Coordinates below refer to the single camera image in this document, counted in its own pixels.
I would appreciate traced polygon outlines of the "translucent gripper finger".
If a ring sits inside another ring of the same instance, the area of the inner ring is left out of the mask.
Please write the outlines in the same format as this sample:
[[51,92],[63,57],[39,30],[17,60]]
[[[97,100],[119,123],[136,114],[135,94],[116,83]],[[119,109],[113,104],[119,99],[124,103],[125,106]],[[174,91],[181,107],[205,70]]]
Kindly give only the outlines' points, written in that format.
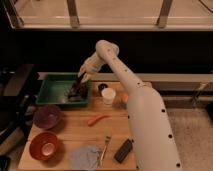
[[85,72],[86,72],[86,69],[85,69],[85,67],[82,65],[82,66],[80,67],[79,72],[78,72],[78,77],[81,77],[82,75],[84,75]]
[[87,82],[88,80],[90,80],[92,78],[92,75],[91,74],[88,74],[88,73],[85,73],[82,80],[81,80],[81,83],[85,83]]

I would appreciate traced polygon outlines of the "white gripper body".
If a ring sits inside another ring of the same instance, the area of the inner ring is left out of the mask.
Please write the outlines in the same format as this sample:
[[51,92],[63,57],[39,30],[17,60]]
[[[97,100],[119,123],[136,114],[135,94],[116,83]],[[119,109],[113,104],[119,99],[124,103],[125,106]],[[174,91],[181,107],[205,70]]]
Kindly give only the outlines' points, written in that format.
[[101,70],[101,67],[105,65],[106,62],[94,53],[91,57],[87,58],[82,65],[82,71],[87,74],[95,74]]

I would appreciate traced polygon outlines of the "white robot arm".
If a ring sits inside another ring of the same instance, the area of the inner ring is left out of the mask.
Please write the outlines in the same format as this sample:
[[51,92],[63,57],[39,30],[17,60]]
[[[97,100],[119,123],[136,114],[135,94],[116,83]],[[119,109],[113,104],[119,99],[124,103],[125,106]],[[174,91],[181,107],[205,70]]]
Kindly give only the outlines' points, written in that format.
[[128,93],[127,112],[138,171],[183,171],[161,95],[147,86],[119,58],[119,47],[99,40],[78,76],[90,80],[107,64]]

